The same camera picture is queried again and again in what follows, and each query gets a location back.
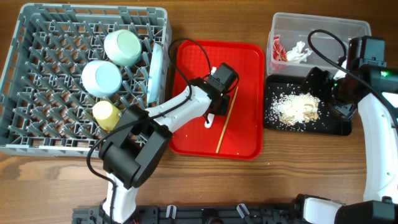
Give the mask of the white plastic fork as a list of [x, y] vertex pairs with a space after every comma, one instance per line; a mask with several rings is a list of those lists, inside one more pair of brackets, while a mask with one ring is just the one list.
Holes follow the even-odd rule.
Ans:
[[214, 114], [208, 113], [205, 115], [205, 128], [211, 128], [214, 121]]

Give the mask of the wooden chopstick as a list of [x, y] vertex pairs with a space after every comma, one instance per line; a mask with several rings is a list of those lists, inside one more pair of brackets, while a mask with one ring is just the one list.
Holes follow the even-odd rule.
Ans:
[[218, 141], [218, 145], [216, 147], [216, 153], [217, 154], [220, 151], [220, 148], [221, 148], [221, 145], [222, 145], [222, 142], [223, 142], [223, 138], [224, 138], [224, 134], [226, 132], [226, 128], [227, 128], [228, 123], [229, 123], [229, 119], [230, 119], [230, 116], [231, 116], [231, 113], [232, 113], [232, 110], [233, 110], [233, 107], [234, 107], [234, 104], [235, 104], [235, 101], [236, 101], [236, 96], [238, 94], [238, 91], [239, 91], [239, 87], [236, 87], [236, 90], [234, 92], [234, 96], [233, 96], [233, 99], [232, 99], [232, 102], [231, 102], [231, 105], [230, 105], [230, 108], [229, 108], [229, 111], [228, 111], [228, 114], [227, 114], [227, 117], [226, 117], [226, 121], [224, 122], [224, 126], [223, 126], [223, 129], [222, 129], [219, 141]]

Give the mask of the rice and peanut shells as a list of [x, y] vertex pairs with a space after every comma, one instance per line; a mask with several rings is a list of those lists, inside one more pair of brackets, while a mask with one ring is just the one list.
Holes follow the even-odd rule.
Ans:
[[293, 126], [316, 121], [319, 118], [320, 99], [309, 93], [274, 94], [269, 112], [271, 118], [282, 124]]

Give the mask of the white napkin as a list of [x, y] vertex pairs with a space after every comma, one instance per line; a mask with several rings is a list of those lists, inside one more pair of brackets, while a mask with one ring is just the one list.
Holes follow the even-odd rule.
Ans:
[[299, 41], [296, 46], [286, 53], [286, 58], [288, 62], [301, 63], [306, 62], [307, 57], [313, 53], [310, 48], [305, 49], [305, 42]]

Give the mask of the light blue plate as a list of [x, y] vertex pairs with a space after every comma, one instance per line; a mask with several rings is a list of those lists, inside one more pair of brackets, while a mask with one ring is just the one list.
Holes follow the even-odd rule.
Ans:
[[162, 47], [154, 44], [147, 82], [147, 104], [153, 103], [159, 95], [163, 56]]

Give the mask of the red snack wrapper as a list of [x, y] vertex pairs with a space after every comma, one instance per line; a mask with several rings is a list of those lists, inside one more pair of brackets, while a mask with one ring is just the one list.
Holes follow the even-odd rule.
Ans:
[[272, 56], [275, 61], [287, 62], [287, 54], [284, 47], [280, 43], [280, 35], [276, 35], [273, 38]]

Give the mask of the yellow plastic cup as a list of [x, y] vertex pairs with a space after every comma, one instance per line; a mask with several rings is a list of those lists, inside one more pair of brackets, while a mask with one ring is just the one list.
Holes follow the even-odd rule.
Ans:
[[97, 102], [92, 112], [96, 122], [105, 131], [112, 131], [121, 116], [121, 111], [105, 100]]

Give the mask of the mint green saucer bowl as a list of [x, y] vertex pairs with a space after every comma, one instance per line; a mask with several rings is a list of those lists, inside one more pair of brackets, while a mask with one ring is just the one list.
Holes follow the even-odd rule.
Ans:
[[81, 80], [89, 94], [102, 98], [111, 96], [120, 89], [122, 75], [115, 64], [104, 60], [94, 60], [84, 67]]

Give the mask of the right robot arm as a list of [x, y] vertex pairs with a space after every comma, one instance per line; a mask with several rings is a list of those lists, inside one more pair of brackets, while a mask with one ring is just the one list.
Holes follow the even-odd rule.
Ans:
[[366, 186], [361, 203], [299, 195], [295, 219], [307, 223], [397, 223], [397, 70], [384, 60], [385, 41], [353, 38], [338, 62], [316, 54], [343, 78], [312, 68], [302, 91], [327, 103], [341, 119], [358, 111], [366, 146]]

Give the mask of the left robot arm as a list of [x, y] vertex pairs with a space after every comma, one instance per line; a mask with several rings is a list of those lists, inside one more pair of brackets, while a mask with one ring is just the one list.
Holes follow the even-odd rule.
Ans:
[[101, 205], [108, 223], [125, 223], [136, 210], [139, 187], [152, 175], [172, 135], [189, 121], [225, 115], [238, 73], [222, 63], [213, 73], [188, 81], [179, 95], [159, 106], [129, 107], [99, 150], [109, 182]]

